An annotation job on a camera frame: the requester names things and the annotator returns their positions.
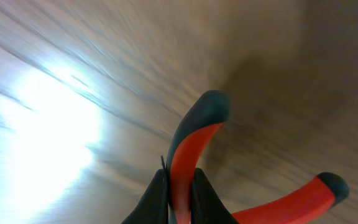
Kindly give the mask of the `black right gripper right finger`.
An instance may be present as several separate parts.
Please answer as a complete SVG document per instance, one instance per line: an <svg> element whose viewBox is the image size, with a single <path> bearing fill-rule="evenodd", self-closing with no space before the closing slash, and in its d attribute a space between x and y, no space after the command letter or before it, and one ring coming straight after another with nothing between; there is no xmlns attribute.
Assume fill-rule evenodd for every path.
<svg viewBox="0 0 358 224"><path fill-rule="evenodd" d="M191 184L191 224L239 224L200 168L195 169Z"/></svg>

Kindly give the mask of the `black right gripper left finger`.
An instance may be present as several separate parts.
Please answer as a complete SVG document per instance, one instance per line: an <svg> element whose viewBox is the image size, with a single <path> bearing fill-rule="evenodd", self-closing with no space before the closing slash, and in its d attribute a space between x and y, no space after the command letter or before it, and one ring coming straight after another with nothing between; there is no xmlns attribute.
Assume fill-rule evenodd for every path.
<svg viewBox="0 0 358 224"><path fill-rule="evenodd" d="M159 169L139 203L122 224L167 224L168 184L166 173Z"/></svg>

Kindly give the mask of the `red handled pliers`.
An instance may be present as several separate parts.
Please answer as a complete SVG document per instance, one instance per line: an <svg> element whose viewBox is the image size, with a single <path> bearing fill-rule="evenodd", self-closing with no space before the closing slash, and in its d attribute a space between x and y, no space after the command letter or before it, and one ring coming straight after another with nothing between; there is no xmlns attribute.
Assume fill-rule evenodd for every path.
<svg viewBox="0 0 358 224"><path fill-rule="evenodd" d="M210 90L201 95L177 128L167 155L169 223L191 223L191 184L196 164L229 113L227 96ZM308 223L348 198L349 193L343 178L323 172L285 197L231 215L239 223Z"/></svg>

